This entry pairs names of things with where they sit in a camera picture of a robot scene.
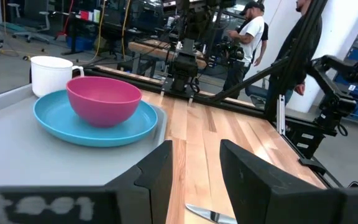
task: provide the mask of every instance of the office chair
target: office chair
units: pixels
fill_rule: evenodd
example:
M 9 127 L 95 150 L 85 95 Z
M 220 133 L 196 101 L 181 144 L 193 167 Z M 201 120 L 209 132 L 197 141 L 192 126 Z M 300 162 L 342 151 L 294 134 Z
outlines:
M 31 39 L 37 39 L 46 42 L 49 44 L 49 40 L 39 32 L 47 31 L 50 29 L 49 23 L 49 12 L 48 12 L 48 1 L 45 1 L 45 4 L 40 4 L 39 1 L 31 1 L 27 0 L 24 4 L 24 14 L 26 18 L 21 17 L 19 13 L 19 4 L 9 3 L 8 6 L 15 9 L 16 18 L 14 19 L 14 23 L 35 29 L 34 31 L 21 31 L 13 33 L 12 37 L 16 38 L 18 35 L 25 36 L 27 38 L 27 42 L 30 43 Z

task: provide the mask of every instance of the black jacket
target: black jacket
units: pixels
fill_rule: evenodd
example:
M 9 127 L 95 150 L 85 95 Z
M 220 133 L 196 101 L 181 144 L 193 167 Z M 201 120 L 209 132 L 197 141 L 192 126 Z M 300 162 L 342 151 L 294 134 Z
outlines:
M 288 56 L 290 54 L 293 44 L 295 43 L 296 39 L 299 37 L 302 28 L 302 22 L 304 20 L 305 17 L 302 16 L 301 19 L 296 23 L 295 27 L 291 30 L 290 34 L 285 39 L 284 44 L 282 45 L 276 60 L 284 58 L 285 56 Z M 296 68 L 297 72 L 295 75 L 295 79 L 293 83 L 291 83 L 290 88 L 295 87 L 296 85 L 299 85 L 304 82 L 306 78 L 305 67 L 311 61 L 314 53 L 316 52 L 317 46 L 320 42 L 322 29 L 323 29 L 323 20 L 320 17 L 316 27 L 314 27 L 313 35 L 309 36 L 308 42 L 306 46 L 303 48 L 303 52 L 299 56 L 300 63 Z M 272 75 L 276 77 L 280 77 L 281 74 L 282 72 Z

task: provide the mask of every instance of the wooden table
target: wooden table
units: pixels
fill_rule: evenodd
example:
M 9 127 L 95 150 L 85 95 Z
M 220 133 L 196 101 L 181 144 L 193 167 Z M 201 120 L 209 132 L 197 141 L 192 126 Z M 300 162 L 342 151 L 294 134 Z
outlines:
M 109 67 L 105 67 L 105 66 L 101 66 L 101 65 L 97 65 L 96 67 L 98 67 L 101 70 L 104 70 L 106 72 L 113 72 L 113 73 L 118 74 L 118 75 L 123 76 L 123 77 L 124 76 L 133 77 L 133 78 L 137 78 L 137 79 L 144 80 L 144 81 L 147 81 L 147 82 L 156 83 L 156 84 L 159 84 L 159 85 L 162 85 L 162 83 L 163 83 L 163 81 L 161 81 L 161 80 L 157 80 L 157 79 L 149 78 L 149 77 L 143 77 L 141 75 L 136 75 L 136 74 L 132 74 L 132 73 L 129 73 L 129 72 L 116 70 L 114 68 L 109 68 Z M 200 93 L 204 94 L 204 95 L 207 95 L 207 96 L 213 96 L 214 95 L 213 93 L 208 93 L 208 92 L 205 92 L 205 91 L 200 91 Z M 239 103 L 239 104 L 242 104 L 242 105 L 255 107 L 255 105 L 252 104 L 252 103 L 237 100 L 237 99 L 226 98 L 225 100 L 231 101 L 233 103 Z
M 138 54 L 147 54 L 148 56 L 156 57 L 156 58 L 165 60 L 165 58 L 167 57 L 168 49 L 170 47 L 170 45 L 168 43 L 161 42 L 161 41 L 158 41 L 158 40 L 146 40 L 144 42 L 147 43 L 147 44 L 150 44 L 150 45 L 154 45 L 156 47 L 163 47 L 164 49 L 151 47 L 149 45 L 144 45 L 144 44 L 140 44 L 140 43 L 137 43 L 137 42 L 130 42 L 129 46 L 128 46 L 129 50 L 131 50 L 133 52 L 137 52 Z M 174 55 L 175 55 L 174 52 L 170 52 L 169 56 L 168 56 L 168 59 L 172 60 Z M 203 54 L 201 52 L 199 52 L 199 51 L 197 51 L 196 55 L 197 55 L 197 57 L 202 57 L 203 56 Z M 205 63 L 204 60 L 196 59 L 196 62 L 197 62 L 197 65 L 198 65 L 199 69 L 204 69 L 205 68 L 206 63 Z
M 105 71 L 160 82 L 115 69 Z M 185 209 L 186 203 L 234 217 L 219 160 L 221 139 L 229 139 L 278 168 L 317 187 L 324 185 L 266 120 L 142 91 L 143 100 L 168 115 L 165 139 L 173 141 L 173 183 L 167 223 L 210 224 Z

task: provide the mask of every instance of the gray tray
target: gray tray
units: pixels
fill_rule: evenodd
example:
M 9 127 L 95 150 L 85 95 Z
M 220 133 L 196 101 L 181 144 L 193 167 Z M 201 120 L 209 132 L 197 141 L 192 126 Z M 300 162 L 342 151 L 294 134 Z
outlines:
M 38 124 L 31 85 L 0 94 L 0 186 L 104 185 L 138 163 L 164 141 L 167 114 L 143 140 L 93 148 L 62 141 Z

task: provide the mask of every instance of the yellow cable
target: yellow cable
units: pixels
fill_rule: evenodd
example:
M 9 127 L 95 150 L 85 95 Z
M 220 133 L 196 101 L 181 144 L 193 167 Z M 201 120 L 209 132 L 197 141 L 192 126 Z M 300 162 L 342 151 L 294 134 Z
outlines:
M 39 54 L 34 54 L 34 53 L 29 53 L 29 52 L 21 52 L 21 51 L 17 51 L 17 50 L 3 50 L 3 49 L 0 49 L 1 54 L 4 54 L 5 52 L 22 53 L 22 54 L 25 54 L 25 56 L 30 56 L 30 55 L 38 56 L 39 55 Z
M 97 56 L 98 56 L 98 53 L 99 53 L 99 48 L 100 48 L 100 39 L 101 39 L 101 36 L 102 36 L 102 23 L 103 23 L 103 17 L 104 17 L 104 8 L 106 6 L 106 1 L 103 1 L 103 8 L 102 8 L 102 17 L 100 18 L 100 24 L 99 24 L 99 34 L 98 34 L 98 46 L 96 48 L 96 52 L 93 56 L 93 58 L 91 60 L 88 60 L 88 61 L 81 61 L 79 60 L 79 62 L 92 62 Z
M 5 0 L 2 1 L 2 9 L 4 11 L 4 32 L 5 32 L 5 36 L 7 36 L 6 34 L 6 9 L 5 9 Z
M 122 33 L 121 33 L 122 57 L 124 57 L 124 61 L 125 61 L 124 34 L 125 34 L 125 25 L 127 23 L 128 9 L 129 9 L 130 3 L 131 3 L 131 0 L 128 0 L 127 6 L 125 8 L 125 18 L 124 18 L 124 24 L 122 25 Z
M 2 4 L 3 4 L 3 5 L 2 5 L 2 10 L 3 10 L 3 13 L 4 13 L 4 15 L 3 15 L 3 20 L 4 20 L 4 33 L 5 33 L 5 38 L 8 39 L 8 35 L 7 35 L 7 32 L 6 32 L 6 8 L 5 8 L 6 0 L 2 0 Z M 16 43 L 19 43 L 19 45 L 21 45 L 21 46 L 23 47 L 22 43 L 20 43 L 19 40 L 17 40 Z M 35 47 L 25 46 L 25 48 L 26 48 L 26 47 L 31 48 L 31 49 L 34 49 L 34 50 L 40 50 L 40 51 L 46 53 L 46 51 L 45 51 L 44 48 L 38 49 L 38 48 L 35 48 Z

